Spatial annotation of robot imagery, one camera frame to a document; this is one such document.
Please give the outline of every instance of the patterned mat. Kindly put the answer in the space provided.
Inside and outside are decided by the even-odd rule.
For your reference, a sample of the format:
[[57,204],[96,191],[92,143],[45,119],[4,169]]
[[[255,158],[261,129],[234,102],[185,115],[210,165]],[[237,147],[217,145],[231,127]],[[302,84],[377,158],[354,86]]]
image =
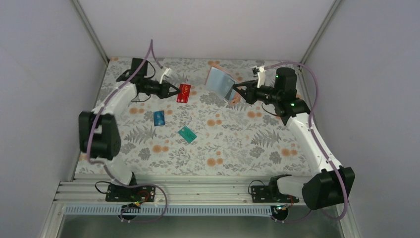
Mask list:
[[[131,66],[131,58],[112,58],[98,102],[111,92],[116,78]],[[210,64],[218,64],[238,81],[254,80],[251,67],[277,61],[159,59],[174,73],[168,81],[175,86],[192,85],[187,104],[176,96],[152,96],[144,103],[130,103],[116,116],[122,139],[122,158],[132,171],[146,175],[272,176],[283,173],[305,175],[309,166],[300,145],[280,118],[244,100],[234,107],[205,90]],[[274,84],[275,70],[266,73],[266,85]],[[153,112],[163,110],[165,126],[154,126]],[[272,106],[266,110],[273,112]],[[178,131],[188,126],[197,138],[188,144]],[[104,174],[101,166],[90,165],[81,155],[76,169],[81,174]]]

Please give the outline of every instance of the white panel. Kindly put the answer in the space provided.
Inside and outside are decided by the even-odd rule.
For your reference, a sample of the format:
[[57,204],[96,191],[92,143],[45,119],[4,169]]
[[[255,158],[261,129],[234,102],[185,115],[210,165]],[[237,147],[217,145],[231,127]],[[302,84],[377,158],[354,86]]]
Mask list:
[[301,60],[334,0],[79,0],[108,57]]
[[69,0],[0,1],[0,237],[37,237],[105,69]]
[[356,174],[350,201],[366,238],[420,237],[420,206],[404,200],[420,200],[419,12],[418,0],[343,1],[308,60],[317,126]]

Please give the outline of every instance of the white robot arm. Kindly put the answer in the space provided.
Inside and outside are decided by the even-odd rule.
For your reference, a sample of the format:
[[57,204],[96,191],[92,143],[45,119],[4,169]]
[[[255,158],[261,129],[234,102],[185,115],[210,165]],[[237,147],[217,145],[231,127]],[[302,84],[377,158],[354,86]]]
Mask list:
[[278,68],[274,87],[269,87],[264,85],[264,66],[254,66],[252,70],[258,80],[235,84],[233,89],[249,104],[263,101],[264,104],[274,105],[275,115],[281,117],[283,124],[302,145],[311,169],[311,176],[280,175],[271,178],[269,187],[273,199],[280,194],[303,198],[311,210],[343,203],[344,194],[332,164],[339,168],[347,196],[353,185],[354,172],[350,167],[344,168],[341,165],[328,149],[315,124],[312,121],[309,123],[310,110],[305,101],[296,97],[295,71],[287,67]]
[[[131,68],[137,68],[140,61],[141,59],[134,59]],[[106,104],[99,117],[100,128],[97,128],[99,130],[98,134],[95,133],[94,135],[91,157],[99,157],[98,160],[103,160],[109,172],[125,185],[135,185],[136,180],[126,164],[115,157],[121,147],[121,138],[114,115],[122,113],[126,105],[138,93],[155,94],[159,98],[167,98],[180,92],[178,88],[163,80],[171,73],[170,69],[162,69],[160,81],[146,81],[144,79],[146,72],[147,68],[143,70],[143,74],[140,73],[139,78],[134,78],[131,83],[120,88],[130,75],[130,70],[126,71],[117,79],[115,88],[120,88],[120,90],[111,101],[99,104],[91,112],[82,112],[79,115],[80,148],[82,152],[85,152],[93,118]],[[235,84],[232,88],[247,103],[253,104],[256,101],[263,101],[265,104],[274,104],[276,114],[281,117],[283,124],[289,128],[302,145],[312,174],[306,177],[280,175],[271,178],[269,187],[274,200],[280,195],[292,195],[304,199],[311,210],[342,203],[343,193],[330,162],[339,167],[339,173],[345,183],[347,195],[353,185],[354,172],[351,168],[343,168],[341,163],[332,155],[315,124],[311,123],[310,127],[310,110],[303,100],[296,98],[297,76],[295,71],[291,68],[277,69],[274,87],[264,85],[265,71],[263,66],[254,67],[253,72],[258,76],[258,80]],[[318,142],[315,141],[312,133],[316,135]],[[324,156],[318,144],[325,150],[328,158]],[[111,181],[115,185],[120,185],[114,180]]]
[[147,74],[147,64],[144,64],[130,83],[123,85],[127,78],[129,78],[135,69],[139,67],[142,61],[142,59],[134,58],[131,69],[119,76],[114,90],[106,97],[111,98],[110,96],[112,96],[112,99],[109,102],[104,101],[90,112],[82,112],[79,115],[79,144],[81,151],[86,152],[93,119],[101,112],[93,136],[90,156],[96,158],[96,161],[101,161],[106,165],[109,172],[115,177],[115,179],[111,180],[115,185],[119,185],[116,181],[125,185],[135,184],[134,174],[124,161],[115,157],[121,147],[121,138],[118,132],[115,115],[121,114],[124,108],[126,108],[139,93],[146,93],[149,96],[154,94],[159,98],[168,98],[180,93],[178,88],[164,80],[166,77],[170,76],[172,72],[170,68],[163,67],[160,71],[160,80],[154,81],[145,78],[145,75]]

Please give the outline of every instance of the card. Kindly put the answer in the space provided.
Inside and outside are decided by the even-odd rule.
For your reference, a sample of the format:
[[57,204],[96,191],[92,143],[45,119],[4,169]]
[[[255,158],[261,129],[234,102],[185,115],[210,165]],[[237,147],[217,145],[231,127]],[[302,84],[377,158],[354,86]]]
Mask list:
[[178,132],[182,138],[184,138],[188,143],[193,142],[197,138],[197,136],[192,132],[187,126],[184,126],[181,130]]
[[153,112],[155,126],[165,125],[165,114],[163,111]]
[[181,90],[181,92],[178,94],[176,102],[187,103],[188,98],[190,97],[191,85],[181,83],[181,85],[179,85],[179,89]]
[[230,106],[241,101],[241,95],[233,90],[232,86],[238,83],[238,80],[217,64],[212,64],[207,75],[206,89],[215,92],[220,98],[226,100]]

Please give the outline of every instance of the red card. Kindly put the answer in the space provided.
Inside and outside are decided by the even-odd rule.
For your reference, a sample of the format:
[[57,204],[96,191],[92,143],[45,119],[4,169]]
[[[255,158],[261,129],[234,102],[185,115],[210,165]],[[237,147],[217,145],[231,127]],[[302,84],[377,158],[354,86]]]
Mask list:
[[181,85],[179,85],[179,89],[181,90],[181,93],[178,94],[176,102],[187,103],[188,98],[190,97],[191,85],[181,83]]

